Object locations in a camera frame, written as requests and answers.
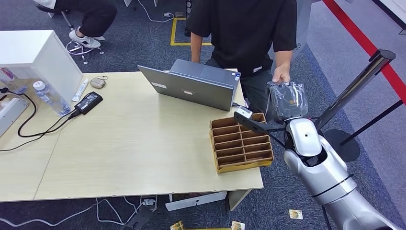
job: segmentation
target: plastic bottle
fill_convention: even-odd
[[[13,93],[21,94],[27,90],[24,82],[17,78],[8,68],[0,68],[0,81]]]
[[[70,112],[69,104],[49,85],[42,81],[36,81],[33,86],[39,98],[51,106],[59,116],[64,116]]]

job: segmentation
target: black t-shirt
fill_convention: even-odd
[[[195,0],[187,21],[198,36],[212,35],[212,57],[243,76],[267,69],[268,51],[296,48],[296,0]]]

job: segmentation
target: black charger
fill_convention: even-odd
[[[85,115],[101,101],[103,101],[103,98],[93,91],[88,93],[77,105],[75,105],[75,109]]]

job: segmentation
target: wooden table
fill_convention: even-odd
[[[216,173],[209,121],[233,112],[158,94],[141,72],[84,78],[101,75],[109,76],[107,87],[88,86],[84,95],[95,91],[104,100],[87,115],[25,148],[0,153],[1,201],[228,191],[233,210],[251,189],[263,188],[259,168]],[[242,104],[238,87],[235,101]],[[0,138],[0,148],[25,141],[16,129],[30,113]],[[56,119],[41,106],[25,132],[46,130]]]

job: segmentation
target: sneaker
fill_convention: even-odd
[[[94,39],[98,40],[98,41],[105,41],[106,39],[103,36],[100,37],[93,37]]]
[[[105,41],[105,40],[106,40],[103,36],[94,37],[94,39],[96,39],[96,40],[98,40],[98,41]]]
[[[84,37],[78,37],[76,35],[76,30],[72,30],[69,33],[69,37],[70,39],[72,39],[75,42],[78,42],[79,44],[83,45],[86,48],[90,48],[90,49],[96,49],[100,47],[100,42],[96,41],[94,38],[92,37],[88,37],[88,36],[84,36]]]

